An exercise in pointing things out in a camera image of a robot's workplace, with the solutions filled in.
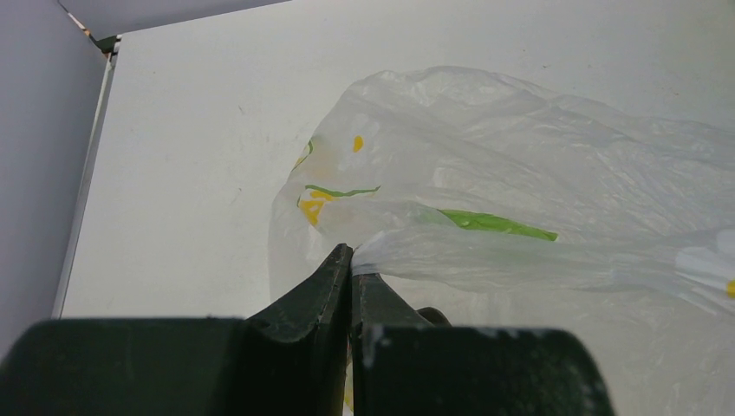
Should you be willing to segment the clear plastic bag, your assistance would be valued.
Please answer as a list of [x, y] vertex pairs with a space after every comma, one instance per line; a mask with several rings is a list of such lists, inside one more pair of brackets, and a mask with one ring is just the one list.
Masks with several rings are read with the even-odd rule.
[[270, 294], [332, 248], [457, 324], [563, 328], [620, 415], [734, 412], [734, 133], [507, 75], [353, 83], [271, 206]]

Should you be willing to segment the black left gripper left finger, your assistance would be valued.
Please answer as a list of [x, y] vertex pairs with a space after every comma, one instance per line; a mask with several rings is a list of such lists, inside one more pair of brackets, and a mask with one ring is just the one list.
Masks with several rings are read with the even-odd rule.
[[353, 251], [247, 319], [40, 322], [1, 363], [4, 415], [339, 415]]

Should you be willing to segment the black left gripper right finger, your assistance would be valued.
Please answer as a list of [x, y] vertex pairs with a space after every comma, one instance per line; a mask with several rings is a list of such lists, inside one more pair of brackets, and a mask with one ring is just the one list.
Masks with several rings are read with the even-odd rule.
[[358, 415], [610, 415], [595, 361], [553, 328], [430, 323], [377, 274], [354, 276]]

